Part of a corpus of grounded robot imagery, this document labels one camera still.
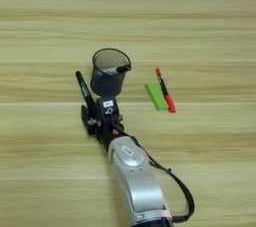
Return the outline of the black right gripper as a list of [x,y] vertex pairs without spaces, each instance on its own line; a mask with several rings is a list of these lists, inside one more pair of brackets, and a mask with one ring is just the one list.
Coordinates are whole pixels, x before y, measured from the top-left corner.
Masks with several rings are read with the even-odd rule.
[[81,118],[90,137],[95,137],[101,145],[108,148],[110,143],[124,135],[123,118],[121,115],[93,119],[86,106],[81,106]]

